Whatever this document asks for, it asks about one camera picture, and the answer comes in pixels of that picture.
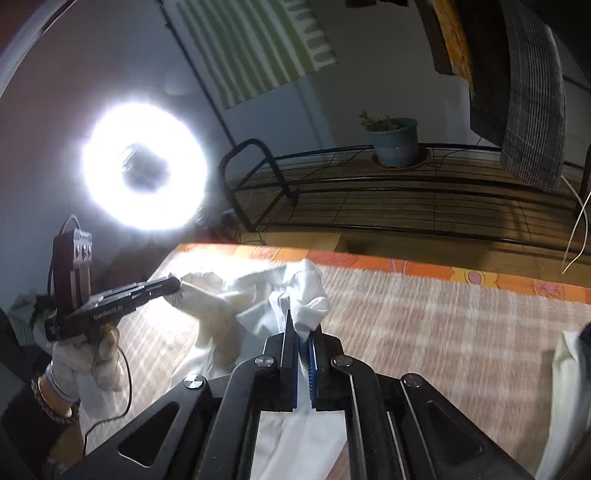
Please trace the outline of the white gloved left hand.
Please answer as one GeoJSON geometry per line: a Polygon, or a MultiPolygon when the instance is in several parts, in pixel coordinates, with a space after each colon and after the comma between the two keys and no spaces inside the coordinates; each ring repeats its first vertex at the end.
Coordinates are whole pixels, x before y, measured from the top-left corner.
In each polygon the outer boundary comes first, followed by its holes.
{"type": "Polygon", "coordinates": [[[119,338],[118,329],[107,324],[100,329],[97,343],[84,335],[55,342],[44,377],[57,397],[75,403],[80,399],[79,383],[84,379],[99,390],[119,391],[123,376],[119,338]]]}

